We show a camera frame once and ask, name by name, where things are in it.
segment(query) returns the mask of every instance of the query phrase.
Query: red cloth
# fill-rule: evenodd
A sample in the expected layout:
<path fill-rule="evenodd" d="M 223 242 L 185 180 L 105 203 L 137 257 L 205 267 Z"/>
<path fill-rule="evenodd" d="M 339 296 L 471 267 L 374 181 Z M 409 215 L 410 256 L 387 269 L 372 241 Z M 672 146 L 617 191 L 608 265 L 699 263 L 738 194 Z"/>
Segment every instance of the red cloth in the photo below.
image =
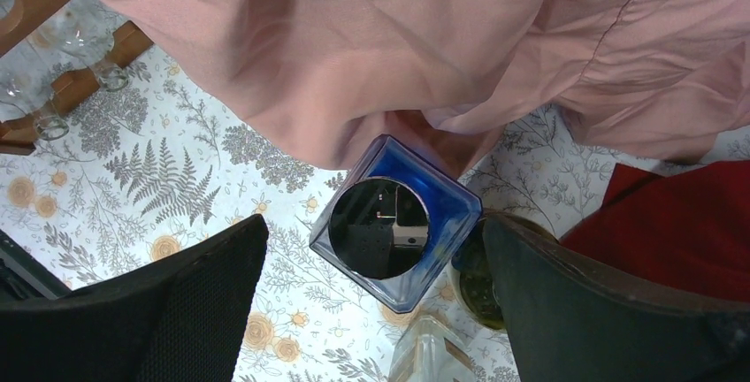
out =
<path fill-rule="evenodd" d="M 750 302 L 750 161 L 663 178 L 619 164 L 566 248 L 634 276 Z"/>

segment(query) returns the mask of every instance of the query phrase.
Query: blue glass bottle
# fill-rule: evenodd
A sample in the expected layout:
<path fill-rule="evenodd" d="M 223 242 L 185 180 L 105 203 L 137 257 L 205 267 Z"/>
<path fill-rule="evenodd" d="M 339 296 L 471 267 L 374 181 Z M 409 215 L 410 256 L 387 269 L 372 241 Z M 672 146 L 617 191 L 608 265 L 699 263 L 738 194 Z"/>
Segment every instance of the blue glass bottle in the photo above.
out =
<path fill-rule="evenodd" d="M 323 210 L 310 248 L 389 309 L 407 313 L 481 214 L 471 191 L 382 135 Z"/>

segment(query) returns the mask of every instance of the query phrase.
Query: pink cloth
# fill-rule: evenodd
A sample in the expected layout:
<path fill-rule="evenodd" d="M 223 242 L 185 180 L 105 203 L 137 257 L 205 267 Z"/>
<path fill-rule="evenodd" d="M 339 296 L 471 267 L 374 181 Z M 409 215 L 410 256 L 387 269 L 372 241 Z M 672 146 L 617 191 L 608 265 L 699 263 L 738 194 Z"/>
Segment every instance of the pink cloth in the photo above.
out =
<path fill-rule="evenodd" d="M 750 0 L 103 1 L 325 168 L 390 133 L 460 172 L 544 103 L 579 142 L 664 159 L 750 124 Z"/>

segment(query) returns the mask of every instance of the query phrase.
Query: wooden rack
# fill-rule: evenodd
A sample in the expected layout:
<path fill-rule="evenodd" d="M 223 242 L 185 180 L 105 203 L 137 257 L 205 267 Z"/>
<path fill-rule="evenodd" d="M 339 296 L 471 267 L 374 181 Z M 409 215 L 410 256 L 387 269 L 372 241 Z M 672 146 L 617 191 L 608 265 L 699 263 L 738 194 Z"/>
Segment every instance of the wooden rack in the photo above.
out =
<path fill-rule="evenodd" d="M 0 57 L 32 34 L 36 28 L 71 0 L 15 0 L 5 18 L 0 19 Z M 132 21 L 114 33 L 114 47 L 108 58 L 126 67 L 146 51 L 153 42 Z M 52 82 L 52 102 L 60 115 L 72 111 L 99 89 L 95 75 L 88 68 L 62 74 Z M 38 139 L 32 115 L 0 123 L 0 154 L 29 155 Z"/>

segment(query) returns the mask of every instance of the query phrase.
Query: clear glass bottle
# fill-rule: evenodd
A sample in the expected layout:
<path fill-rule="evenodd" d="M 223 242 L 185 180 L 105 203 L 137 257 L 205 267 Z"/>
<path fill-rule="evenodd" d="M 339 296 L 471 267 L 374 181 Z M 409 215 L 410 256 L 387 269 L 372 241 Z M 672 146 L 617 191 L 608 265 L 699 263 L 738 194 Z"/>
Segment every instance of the clear glass bottle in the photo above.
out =
<path fill-rule="evenodd" d="M 388 382 L 473 382 L 460 338 L 435 317 L 416 317 L 396 343 Z"/>

